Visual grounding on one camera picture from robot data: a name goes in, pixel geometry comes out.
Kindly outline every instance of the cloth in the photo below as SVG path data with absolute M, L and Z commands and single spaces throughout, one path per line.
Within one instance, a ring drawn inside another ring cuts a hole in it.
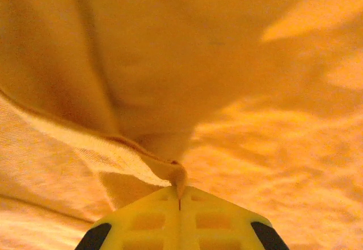
M 187 169 L 292 250 L 363 249 L 362 11 L 1 0 L 0 248 L 74 249 Z

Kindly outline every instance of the wrinkled fabric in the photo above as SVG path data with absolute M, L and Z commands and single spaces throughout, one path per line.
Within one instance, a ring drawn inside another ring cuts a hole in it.
M 0 248 L 74 249 L 100 217 L 189 183 L 292 250 L 363 249 L 362 12 L 1 0 Z

